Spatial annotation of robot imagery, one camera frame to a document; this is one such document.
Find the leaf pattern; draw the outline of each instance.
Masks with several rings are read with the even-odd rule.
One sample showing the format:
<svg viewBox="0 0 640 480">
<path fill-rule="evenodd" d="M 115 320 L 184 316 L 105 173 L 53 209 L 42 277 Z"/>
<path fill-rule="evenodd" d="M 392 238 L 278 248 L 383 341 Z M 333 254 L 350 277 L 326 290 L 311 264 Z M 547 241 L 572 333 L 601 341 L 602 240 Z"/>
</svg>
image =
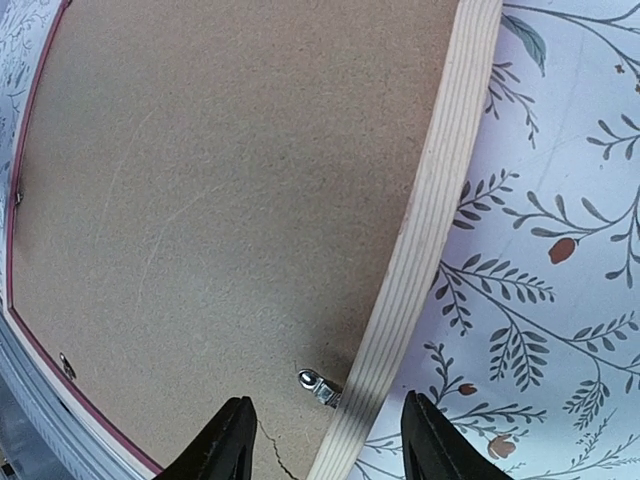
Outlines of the leaf pattern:
<svg viewBox="0 0 640 480">
<path fill-rule="evenodd" d="M 602 151 L 602 158 L 605 160 L 609 160 L 611 158 L 611 149 L 620 145 L 623 147 L 624 157 L 627 160 L 631 160 L 633 157 L 634 149 L 638 140 L 640 140 L 640 128 L 624 113 L 620 115 L 622 122 L 626 124 L 629 129 L 631 129 L 631 134 L 626 136 L 619 136 L 613 133 L 609 125 L 607 125 L 604 120 L 598 120 L 598 125 L 607 134 L 611 137 L 611 140 L 600 140 L 595 137 L 587 137 L 587 142 L 597 145 L 599 147 L 604 147 Z"/>
<path fill-rule="evenodd" d="M 531 59 L 536 62 L 540 68 L 540 73 L 544 77 L 544 63 L 547 58 L 547 46 L 538 32 L 536 32 L 528 23 L 513 15 L 503 14 L 502 25 L 522 41 L 525 50 Z"/>
<path fill-rule="evenodd" d="M 604 276 L 607 280 L 624 278 L 627 287 L 629 289 L 633 288 L 632 266 L 633 264 L 640 264 L 640 251 L 638 250 L 638 243 L 640 243 L 640 186 L 638 186 L 630 205 L 624 209 L 622 214 L 613 219 L 605 217 L 588 198 L 582 197 L 582 207 L 599 223 L 599 225 L 593 227 L 570 220 L 565 208 L 565 201 L 561 195 L 556 195 L 555 197 L 557 213 L 545 208 L 532 191 L 527 192 L 527 199 L 533 206 L 534 211 L 532 213 L 520 213 L 510 207 L 504 207 L 502 211 L 516 218 L 513 222 L 513 228 L 516 230 L 530 220 L 543 220 L 552 225 L 552 227 L 548 228 L 533 227 L 531 234 L 549 239 L 562 237 L 549 250 L 549 256 L 553 264 L 566 260 L 573 254 L 580 242 L 586 238 L 618 228 L 621 225 L 625 226 L 625 231 L 612 234 L 609 237 L 611 243 L 622 243 L 624 245 L 625 263 L 616 270 L 606 272 Z"/>
<path fill-rule="evenodd" d="M 462 230 L 473 230 L 474 222 L 482 220 L 483 214 L 506 203 L 504 195 L 513 192 L 506 184 L 510 179 L 519 177 L 517 173 L 502 169 L 498 175 L 494 173 L 486 181 L 480 180 L 473 188 L 467 181 L 462 187 L 453 226 Z"/>
</svg>

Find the metal fastener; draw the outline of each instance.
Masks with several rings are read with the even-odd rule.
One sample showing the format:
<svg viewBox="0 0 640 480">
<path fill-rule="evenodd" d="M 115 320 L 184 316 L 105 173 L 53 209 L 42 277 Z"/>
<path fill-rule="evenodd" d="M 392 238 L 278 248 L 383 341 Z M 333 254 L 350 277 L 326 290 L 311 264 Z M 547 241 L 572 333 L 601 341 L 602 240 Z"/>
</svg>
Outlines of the metal fastener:
<svg viewBox="0 0 640 480">
<path fill-rule="evenodd" d="M 334 382 L 322 377 L 318 372 L 310 369 L 298 372 L 298 381 L 302 388 L 309 390 L 323 405 L 336 408 L 342 396 L 342 388 Z"/>
<path fill-rule="evenodd" d="M 73 382 L 76 377 L 76 371 L 73 369 L 67 357 L 64 356 L 63 353 L 60 353 L 60 361 L 62 362 L 62 369 L 64 370 L 64 375 L 67 377 L 67 380 Z"/>
</svg>

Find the leaf print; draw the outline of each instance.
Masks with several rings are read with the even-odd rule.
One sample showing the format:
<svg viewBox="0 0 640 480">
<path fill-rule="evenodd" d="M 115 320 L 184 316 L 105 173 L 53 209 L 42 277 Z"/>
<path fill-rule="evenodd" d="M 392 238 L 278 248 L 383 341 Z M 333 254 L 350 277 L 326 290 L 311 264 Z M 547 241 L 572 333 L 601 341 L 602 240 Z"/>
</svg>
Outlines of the leaf print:
<svg viewBox="0 0 640 480">
<path fill-rule="evenodd" d="M 527 192 L 527 199 L 535 210 L 533 213 L 520 213 L 508 207 L 504 207 L 502 211 L 507 215 L 516 217 L 513 224 L 514 229 L 520 228 L 525 222 L 532 219 L 542 219 L 555 224 L 553 229 L 546 227 L 534 227 L 531 229 L 531 234 L 540 238 L 564 237 L 559 241 L 556 241 L 549 249 L 549 257 L 551 259 L 551 263 L 554 265 L 567 260 L 571 255 L 573 255 L 576 247 L 580 242 L 584 241 L 584 239 L 599 234 L 600 232 L 616 228 L 620 225 L 625 225 L 626 223 L 625 233 L 616 233 L 609 237 L 612 243 L 621 243 L 625 245 L 626 261 L 620 269 L 606 272 L 604 276 L 607 280 L 615 280 L 624 273 L 627 288 L 632 288 L 632 262 L 640 264 L 640 254 L 636 251 L 638 248 L 636 246 L 637 242 L 640 240 L 640 187 L 638 187 L 631 205 L 626 208 L 620 216 L 611 220 L 600 213 L 588 198 L 582 197 L 580 201 L 584 209 L 600 223 L 600 225 L 595 227 L 582 226 L 571 221 L 567 215 L 565 201 L 564 199 L 560 200 L 560 198 L 562 197 L 556 196 L 554 202 L 558 213 L 545 208 L 540 203 L 537 195 L 531 191 Z"/>
<path fill-rule="evenodd" d="M 612 52 L 615 54 L 616 60 L 620 60 L 621 63 L 614 65 L 614 69 L 618 73 L 625 73 L 625 68 L 628 68 L 630 70 L 629 73 L 633 75 L 633 80 L 636 83 L 635 90 L 637 92 L 640 92 L 640 59 L 633 57 L 632 54 L 627 54 L 626 52 L 624 52 L 624 45 L 616 46 L 615 37 L 609 38 L 608 36 L 611 31 L 626 31 L 633 35 L 640 35 L 640 30 L 636 26 L 629 26 L 625 24 L 626 22 L 624 22 L 626 19 L 639 11 L 639 5 L 632 6 L 626 13 L 622 15 L 610 18 L 590 18 L 584 15 L 574 15 L 571 13 L 557 12 L 544 8 L 509 3 L 505 3 L 504 7 L 505 9 L 525 10 L 529 14 L 537 13 L 541 15 L 551 16 L 555 19 L 564 20 L 571 26 L 578 26 L 586 32 L 595 35 L 598 40 L 604 42 L 605 47 L 612 50 Z M 594 24 L 603 27 L 604 30 L 594 29 Z"/>
<path fill-rule="evenodd" d="M 480 180 L 475 187 L 475 193 L 472 197 L 471 183 L 467 180 L 462 188 L 462 194 L 460 195 L 460 203 L 456 215 L 462 218 L 455 218 L 453 225 L 463 230 L 473 230 L 475 226 L 473 222 L 479 222 L 482 220 L 482 213 L 489 212 L 492 207 L 489 205 L 491 200 L 496 205 L 504 205 L 504 200 L 501 195 L 502 192 L 510 192 L 511 189 L 505 190 L 505 183 L 511 178 L 518 178 L 520 175 L 517 173 L 508 173 L 506 170 L 500 172 L 500 181 L 496 183 L 496 174 L 491 175 L 491 179 L 488 182 Z"/>
<path fill-rule="evenodd" d="M 493 288 L 498 288 L 505 300 L 511 300 L 515 296 L 522 303 L 527 301 L 537 303 L 538 299 L 540 301 L 548 300 L 552 303 L 555 301 L 555 293 L 552 287 L 546 285 L 544 280 L 531 276 L 527 272 L 520 273 L 518 268 L 507 270 L 511 266 L 509 260 L 500 262 L 500 259 L 493 258 L 480 263 L 481 260 L 481 254 L 473 255 L 464 263 L 461 269 L 441 262 L 440 271 L 443 275 L 449 276 L 451 280 L 457 279 L 458 282 L 455 283 L 462 284 L 465 280 L 478 282 L 480 288 L 488 294 L 493 292 Z"/>
<path fill-rule="evenodd" d="M 429 393 L 431 393 L 432 399 L 431 401 L 436 407 L 440 406 L 442 399 L 448 394 L 462 388 L 461 382 L 464 380 L 462 375 L 459 375 L 455 378 L 451 378 L 450 369 L 453 365 L 453 357 L 445 358 L 444 356 L 444 344 L 435 345 L 433 343 L 425 343 L 423 345 L 425 350 L 431 352 L 430 358 L 436 363 L 436 374 L 442 379 L 442 385 L 438 389 L 434 386 L 429 388 Z M 471 387 L 464 387 L 464 390 L 469 392 Z"/>
<path fill-rule="evenodd" d="M 507 28 L 507 30 L 522 41 L 525 50 L 533 61 L 536 62 L 540 68 L 540 73 L 544 77 L 544 63 L 547 57 L 547 47 L 542 37 L 528 23 L 525 23 L 513 15 L 502 15 L 501 23 L 505 28 Z"/>
<path fill-rule="evenodd" d="M 625 123 L 625 125 L 633 130 L 630 132 L 631 135 L 620 136 L 613 133 L 613 130 L 607 125 L 604 120 L 598 120 L 598 126 L 602 129 L 604 133 L 606 133 L 611 140 L 601 140 L 595 137 L 587 137 L 587 142 L 597 145 L 598 147 L 605 147 L 602 151 L 602 158 L 605 160 L 609 160 L 611 158 L 611 150 L 617 145 L 624 146 L 624 157 L 627 160 L 631 160 L 633 157 L 634 149 L 638 140 L 640 140 L 640 132 L 638 126 L 625 114 L 621 114 L 620 118 Z"/>
<path fill-rule="evenodd" d="M 520 79 L 510 71 L 512 64 L 496 63 L 491 70 L 489 77 L 489 95 L 487 96 L 488 105 L 484 110 L 485 114 L 493 113 L 496 120 L 500 120 L 498 113 L 498 103 L 503 102 L 506 98 L 513 104 L 520 105 L 524 110 L 524 124 L 529 128 L 527 139 L 531 143 L 532 148 L 536 148 L 535 136 L 540 132 L 537 124 L 537 117 L 533 111 L 535 100 L 527 95 L 517 92 L 513 89 L 512 82 L 520 83 Z"/>
</svg>

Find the plywood strip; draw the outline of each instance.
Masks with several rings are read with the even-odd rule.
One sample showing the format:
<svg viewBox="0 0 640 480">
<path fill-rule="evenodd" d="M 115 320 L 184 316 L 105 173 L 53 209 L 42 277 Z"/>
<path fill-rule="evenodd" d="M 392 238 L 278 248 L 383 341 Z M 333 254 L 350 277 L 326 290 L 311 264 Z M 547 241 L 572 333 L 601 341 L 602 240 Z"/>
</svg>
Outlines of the plywood strip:
<svg viewBox="0 0 640 480">
<path fill-rule="evenodd" d="M 308 480 L 346 478 L 400 366 L 438 268 L 473 150 L 501 0 L 462 0 L 387 275 Z"/>
</svg>

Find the green leaf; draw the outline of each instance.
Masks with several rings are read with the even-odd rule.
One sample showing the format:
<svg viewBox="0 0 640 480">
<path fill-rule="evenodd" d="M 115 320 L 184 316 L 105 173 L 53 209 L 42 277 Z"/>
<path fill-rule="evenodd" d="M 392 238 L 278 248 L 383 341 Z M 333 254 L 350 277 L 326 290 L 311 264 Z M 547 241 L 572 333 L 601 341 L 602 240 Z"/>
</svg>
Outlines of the green leaf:
<svg viewBox="0 0 640 480">
<path fill-rule="evenodd" d="M 482 255 L 480 255 L 479 253 L 469 258 L 469 260 L 464 262 L 464 265 L 462 266 L 462 270 L 466 270 L 469 267 L 473 267 L 476 263 L 480 261 L 480 258 L 482 258 Z"/>
<path fill-rule="evenodd" d="M 536 62 L 540 68 L 540 73 L 542 73 L 542 76 L 544 77 L 544 63 L 547 57 L 547 47 L 542 37 L 533 29 L 533 27 L 528 23 L 523 22 L 518 17 L 503 15 L 501 23 L 507 28 L 507 30 L 522 41 L 525 50 L 533 61 Z"/>
</svg>

